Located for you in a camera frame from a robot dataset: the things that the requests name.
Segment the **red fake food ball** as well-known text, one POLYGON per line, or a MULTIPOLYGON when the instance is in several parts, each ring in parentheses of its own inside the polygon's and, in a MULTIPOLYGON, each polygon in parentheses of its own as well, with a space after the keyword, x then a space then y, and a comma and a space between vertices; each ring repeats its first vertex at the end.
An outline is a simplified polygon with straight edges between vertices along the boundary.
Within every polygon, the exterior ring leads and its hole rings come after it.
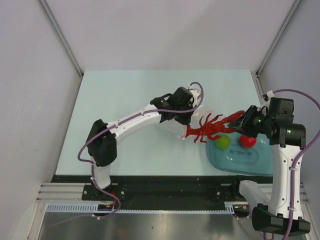
POLYGON ((252 148, 256 145, 257 139, 254 137, 248 137, 245 135, 241 135, 239 138, 239 144, 246 149, 252 148))

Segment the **clear zip top bag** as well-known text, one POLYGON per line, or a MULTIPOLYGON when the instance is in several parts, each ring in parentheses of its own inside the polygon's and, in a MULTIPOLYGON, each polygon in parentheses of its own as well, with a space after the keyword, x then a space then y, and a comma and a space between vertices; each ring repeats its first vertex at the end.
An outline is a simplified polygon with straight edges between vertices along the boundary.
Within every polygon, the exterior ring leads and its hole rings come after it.
MULTIPOLYGON (((213 110, 210 107, 208 107, 205 104, 201 104, 199 108, 197 108, 191 115, 189 125, 194 129, 199 128, 200 127, 199 121, 201 117, 205 119, 206 116, 212 112, 213 110)), ((183 125, 177 122, 175 119, 166 120, 161 124, 159 124, 158 127, 161 130, 165 130, 166 132, 170 133, 172 136, 174 136, 179 140, 186 139, 187 125, 183 125)))

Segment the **green fake food ball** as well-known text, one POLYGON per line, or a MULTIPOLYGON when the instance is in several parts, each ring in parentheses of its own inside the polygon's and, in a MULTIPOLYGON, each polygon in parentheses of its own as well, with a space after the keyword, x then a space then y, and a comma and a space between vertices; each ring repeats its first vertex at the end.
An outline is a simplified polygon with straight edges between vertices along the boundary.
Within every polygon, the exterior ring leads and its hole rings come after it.
POLYGON ((220 150, 226 150, 231 143, 230 137, 228 135, 221 135, 220 138, 216 139, 215 146, 220 150))

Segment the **red fake lobster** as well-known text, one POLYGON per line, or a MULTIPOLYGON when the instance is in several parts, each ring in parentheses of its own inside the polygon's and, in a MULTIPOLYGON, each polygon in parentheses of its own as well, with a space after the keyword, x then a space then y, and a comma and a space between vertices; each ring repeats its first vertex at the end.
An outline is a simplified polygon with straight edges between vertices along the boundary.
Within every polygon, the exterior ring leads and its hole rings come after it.
POLYGON ((199 140, 200 143, 207 143, 207 140, 204 140, 206 137, 210 141, 215 141, 221 137, 221 134, 232 134, 236 132, 236 129, 232 127, 227 127, 226 124, 234 122, 239 119, 245 113, 244 110, 239 110, 227 117, 218 120, 222 114, 216 115, 213 119, 209 120, 211 113, 209 113, 205 119, 205 122, 202 123, 203 117, 199 120, 199 127, 193 128, 191 125, 186 126, 186 131, 184 138, 195 136, 193 142, 196 144, 199 140))

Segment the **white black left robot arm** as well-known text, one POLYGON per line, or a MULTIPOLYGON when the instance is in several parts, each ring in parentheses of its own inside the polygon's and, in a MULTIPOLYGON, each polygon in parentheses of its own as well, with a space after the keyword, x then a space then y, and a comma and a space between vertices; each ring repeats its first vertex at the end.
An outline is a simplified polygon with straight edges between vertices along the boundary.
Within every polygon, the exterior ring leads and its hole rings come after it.
POLYGON ((141 110, 113 122, 96 120, 86 140, 90 160, 93 161, 92 178, 96 185, 93 194, 100 200, 110 196, 110 169, 118 156, 118 145, 127 137, 151 125, 173 123, 185 127, 198 106, 202 91, 189 85, 174 93, 152 99, 141 110))

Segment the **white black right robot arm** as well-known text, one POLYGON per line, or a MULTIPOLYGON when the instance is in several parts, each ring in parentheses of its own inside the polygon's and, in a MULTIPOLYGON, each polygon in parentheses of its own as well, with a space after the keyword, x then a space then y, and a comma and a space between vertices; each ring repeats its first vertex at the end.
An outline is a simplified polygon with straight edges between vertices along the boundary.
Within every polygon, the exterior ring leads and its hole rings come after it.
POLYGON ((303 218, 300 200, 300 170, 307 149, 306 128, 294 123, 294 102, 272 99, 260 107, 238 111, 228 122, 237 133, 255 138, 265 135, 273 154, 273 180, 270 199, 254 181, 243 180, 230 188, 231 196, 250 206, 253 228, 284 239, 308 234, 311 223, 303 218))

